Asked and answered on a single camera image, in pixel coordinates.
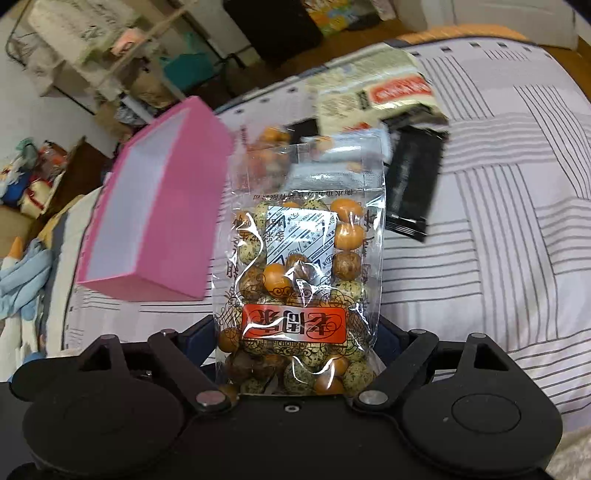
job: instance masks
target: clothing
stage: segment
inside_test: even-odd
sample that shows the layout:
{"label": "clothing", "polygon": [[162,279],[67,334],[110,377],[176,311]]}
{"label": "clothing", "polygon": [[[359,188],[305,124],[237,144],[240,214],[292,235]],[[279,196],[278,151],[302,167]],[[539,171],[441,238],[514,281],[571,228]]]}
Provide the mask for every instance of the clothing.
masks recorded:
{"label": "clothing", "polygon": [[51,252],[38,239],[29,244],[24,258],[13,267],[0,270],[0,320],[28,310],[49,277]]}

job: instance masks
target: snack package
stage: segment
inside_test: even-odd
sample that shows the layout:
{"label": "snack package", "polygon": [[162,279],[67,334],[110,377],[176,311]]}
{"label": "snack package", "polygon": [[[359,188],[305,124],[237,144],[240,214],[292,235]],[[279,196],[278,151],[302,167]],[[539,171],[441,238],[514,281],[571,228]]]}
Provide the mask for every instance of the snack package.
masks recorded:
{"label": "snack package", "polygon": [[431,115],[441,110],[414,57],[381,44],[345,57],[307,81],[316,96],[322,135],[347,129],[375,128],[416,107]]}
{"label": "snack package", "polygon": [[228,391],[355,395],[373,380],[385,213],[379,142],[359,138],[356,157],[310,144],[261,151],[281,168],[246,168],[232,180],[219,239],[226,258],[212,279],[217,381]]}
{"label": "snack package", "polygon": [[447,132],[404,127],[386,174],[386,228],[424,242]]}

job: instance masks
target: black sachet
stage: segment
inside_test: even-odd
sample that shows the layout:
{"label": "black sachet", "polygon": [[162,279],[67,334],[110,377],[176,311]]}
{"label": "black sachet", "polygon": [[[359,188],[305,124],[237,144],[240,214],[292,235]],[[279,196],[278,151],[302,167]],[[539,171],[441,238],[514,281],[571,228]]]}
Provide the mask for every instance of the black sachet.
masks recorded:
{"label": "black sachet", "polygon": [[399,132],[386,173],[386,228],[424,242],[447,132],[410,126]]}

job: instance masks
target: bed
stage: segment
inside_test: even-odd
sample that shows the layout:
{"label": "bed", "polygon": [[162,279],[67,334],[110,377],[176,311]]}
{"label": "bed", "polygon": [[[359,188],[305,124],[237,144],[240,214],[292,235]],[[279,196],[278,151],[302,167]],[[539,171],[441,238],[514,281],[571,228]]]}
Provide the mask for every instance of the bed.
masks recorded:
{"label": "bed", "polygon": [[[487,333],[552,399],[565,431],[591,426],[588,100],[548,53],[506,29],[472,26],[392,44],[418,60],[449,118],[450,139],[426,242],[385,235],[382,314],[445,340]],[[308,74],[235,99],[219,117],[249,138],[309,118]],[[199,302],[132,304],[72,285],[72,255],[99,194],[59,222],[50,355],[79,351],[107,332],[135,341],[165,327],[183,330],[212,312],[211,291]],[[226,193],[220,218],[227,204]],[[212,262],[221,258],[215,252]]]}

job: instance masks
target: metal screw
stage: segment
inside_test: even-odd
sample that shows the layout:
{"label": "metal screw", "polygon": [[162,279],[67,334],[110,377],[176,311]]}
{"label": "metal screw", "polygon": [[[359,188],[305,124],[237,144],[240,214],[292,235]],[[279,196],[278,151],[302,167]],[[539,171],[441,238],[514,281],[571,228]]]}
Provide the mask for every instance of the metal screw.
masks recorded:
{"label": "metal screw", "polygon": [[359,394],[359,401],[366,405],[382,405],[388,401],[388,396],[380,390],[367,390]]}
{"label": "metal screw", "polygon": [[198,394],[195,399],[202,407],[207,408],[219,405],[226,400],[226,396],[219,390],[206,390],[205,392]]}

